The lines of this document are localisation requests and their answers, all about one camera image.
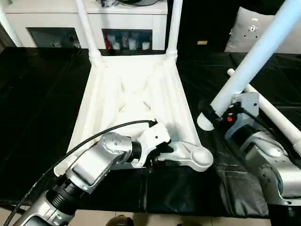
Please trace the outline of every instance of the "black plastic sheet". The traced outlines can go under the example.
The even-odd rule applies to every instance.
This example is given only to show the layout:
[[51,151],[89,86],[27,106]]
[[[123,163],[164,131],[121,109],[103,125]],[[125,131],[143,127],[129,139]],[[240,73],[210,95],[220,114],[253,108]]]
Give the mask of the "black plastic sheet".
[[[177,67],[195,121],[199,101],[211,101],[227,81],[226,71],[243,57],[235,53],[179,56]],[[300,56],[274,55],[253,85],[301,129],[300,63]],[[0,205],[17,203],[67,150],[90,67],[86,49],[8,48],[0,55],[0,177],[5,184],[0,187]],[[268,217],[257,179],[233,157],[232,148],[216,131],[198,127],[197,131],[214,155],[214,164],[206,172],[164,166],[112,171],[82,208]],[[27,203],[52,182],[49,176]]]

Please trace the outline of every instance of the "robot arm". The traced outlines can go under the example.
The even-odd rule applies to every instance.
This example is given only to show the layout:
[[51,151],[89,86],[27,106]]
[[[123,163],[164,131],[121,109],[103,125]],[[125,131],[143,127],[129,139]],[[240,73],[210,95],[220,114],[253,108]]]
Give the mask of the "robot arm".
[[75,160],[57,184],[42,194],[14,225],[67,225],[73,219],[79,203],[96,189],[112,166],[125,162],[144,164],[146,157],[142,153],[150,153],[156,146],[169,141],[167,129],[160,123],[145,130],[138,141],[113,132],[104,134],[99,142]]
[[253,125],[259,114],[258,97],[258,93],[236,95],[220,118],[212,116],[212,111],[204,114],[236,150],[233,154],[259,179],[272,225],[301,225],[301,169],[280,143]]

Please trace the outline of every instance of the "floor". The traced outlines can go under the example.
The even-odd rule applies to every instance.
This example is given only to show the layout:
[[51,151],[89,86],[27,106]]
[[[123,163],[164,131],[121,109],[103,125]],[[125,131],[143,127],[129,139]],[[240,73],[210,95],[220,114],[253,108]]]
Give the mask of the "floor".
[[[0,225],[4,223],[9,212],[0,208]],[[125,215],[131,217],[135,226],[270,226],[266,219],[238,219],[238,218],[211,218],[211,217],[183,217],[178,215],[142,214],[128,212],[78,210],[70,226],[105,224],[114,216]]]

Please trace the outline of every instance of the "white cabinet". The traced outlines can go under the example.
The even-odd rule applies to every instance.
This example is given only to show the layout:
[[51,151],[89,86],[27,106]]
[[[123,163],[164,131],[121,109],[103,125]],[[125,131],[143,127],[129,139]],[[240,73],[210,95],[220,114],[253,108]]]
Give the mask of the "white cabinet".
[[[99,49],[105,49],[107,31],[150,34],[154,50],[164,50],[167,0],[145,7],[117,5],[101,8],[86,0],[89,20]],[[18,0],[6,9],[7,18],[25,47],[87,48],[74,0]]]

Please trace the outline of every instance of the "black cloth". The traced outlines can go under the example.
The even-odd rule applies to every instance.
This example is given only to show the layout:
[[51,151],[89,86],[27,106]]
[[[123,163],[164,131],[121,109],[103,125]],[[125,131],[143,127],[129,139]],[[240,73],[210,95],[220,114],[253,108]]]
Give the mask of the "black cloth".
[[265,15],[275,15],[284,0],[243,0],[240,5],[250,11]]
[[[194,121],[199,101],[211,101],[227,81],[226,71],[243,57],[238,53],[178,57]],[[253,85],[301,129],[300,63],[298,55],[276,54]],[[0,205],[20,201],[42,172],[66,152],[90,67],[86,49],[7,48],[0,55]],[[214,155],[214,164],[207,171],[164,166],[112,171],[82,208],[268,217],[257,179],[231,155],[231,148],[216,131],[196,128],[202,144]],[[52,179],[52,175],[46,178],[27,204]]]
[[[171,12],[172,0],[168,2],[168,11]],[[181,55],[187,57],[191,52],[223,52],[240,3],[240,0],[184,0],[177,48]]]

